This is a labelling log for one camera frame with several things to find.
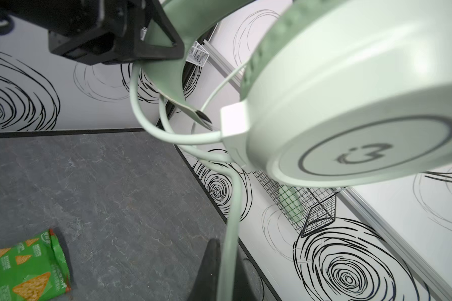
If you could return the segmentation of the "mint green headphones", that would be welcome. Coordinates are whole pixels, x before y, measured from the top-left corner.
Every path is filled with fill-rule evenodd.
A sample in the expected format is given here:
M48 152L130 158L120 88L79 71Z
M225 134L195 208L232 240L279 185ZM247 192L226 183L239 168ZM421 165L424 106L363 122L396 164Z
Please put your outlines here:
M292 186L355 186L452 163L452 1L295 1L243 73L219 130L151 135Z

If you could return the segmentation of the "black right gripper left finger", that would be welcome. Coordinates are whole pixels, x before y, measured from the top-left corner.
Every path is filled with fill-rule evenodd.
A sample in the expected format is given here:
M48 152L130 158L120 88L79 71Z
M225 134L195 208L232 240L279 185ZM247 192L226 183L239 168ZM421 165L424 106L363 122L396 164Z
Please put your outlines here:
M216 300L220 263L220 240L212 238L208 241L200 268L187 301Z

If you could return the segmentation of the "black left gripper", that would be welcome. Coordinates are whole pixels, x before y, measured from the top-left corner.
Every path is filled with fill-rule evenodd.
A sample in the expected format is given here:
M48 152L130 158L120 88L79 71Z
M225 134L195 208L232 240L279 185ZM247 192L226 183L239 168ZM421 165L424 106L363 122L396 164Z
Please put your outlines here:
M136 60L134 13L142 1L0 1L0 36L22 20L48 31L49 51L69 60L95 65L119 65ZM179 60L184 43L159 1L145 1L139 40L140 60Z

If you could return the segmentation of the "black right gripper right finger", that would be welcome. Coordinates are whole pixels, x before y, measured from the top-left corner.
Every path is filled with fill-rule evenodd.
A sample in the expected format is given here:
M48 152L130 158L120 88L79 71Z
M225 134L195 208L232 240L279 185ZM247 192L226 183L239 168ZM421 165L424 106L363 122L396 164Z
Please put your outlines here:
M257 301L241 259L236 261L235 301Z

